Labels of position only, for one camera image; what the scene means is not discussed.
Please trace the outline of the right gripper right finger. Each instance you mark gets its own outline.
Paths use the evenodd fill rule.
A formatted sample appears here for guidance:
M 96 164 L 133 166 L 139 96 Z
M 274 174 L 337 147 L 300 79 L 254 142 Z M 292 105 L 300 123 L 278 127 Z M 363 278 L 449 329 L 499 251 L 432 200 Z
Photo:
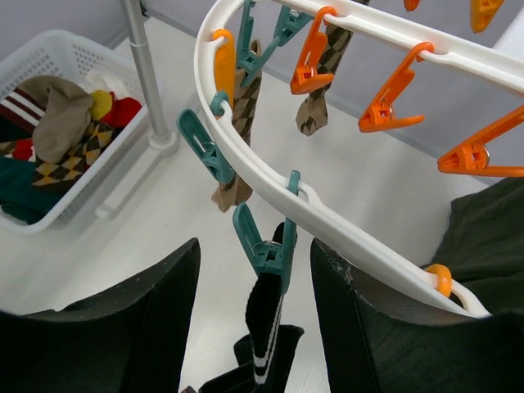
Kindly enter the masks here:
M 523 314 L 423 304 L 314 239 L 314 297 L 333 392 L 521 392 Z

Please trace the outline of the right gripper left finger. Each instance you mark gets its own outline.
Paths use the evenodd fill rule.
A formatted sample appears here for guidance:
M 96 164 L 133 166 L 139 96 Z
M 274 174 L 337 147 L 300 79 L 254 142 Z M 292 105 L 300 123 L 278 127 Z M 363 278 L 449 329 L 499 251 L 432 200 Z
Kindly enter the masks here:
M 201 265 L 192 238 L 55 311 L 1 313 L 3 392 L 175 392 Z

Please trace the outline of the black striped sock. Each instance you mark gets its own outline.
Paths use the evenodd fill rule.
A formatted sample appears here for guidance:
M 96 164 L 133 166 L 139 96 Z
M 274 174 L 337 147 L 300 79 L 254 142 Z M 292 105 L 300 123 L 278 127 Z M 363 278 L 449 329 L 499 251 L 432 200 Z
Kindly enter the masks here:
M 282 278 L 259 273 L 246 303 L 248 334 L 233 351 L 238 366 L 204 383 L 200 392 L 284 392 L 302 327 L 280 322 Z

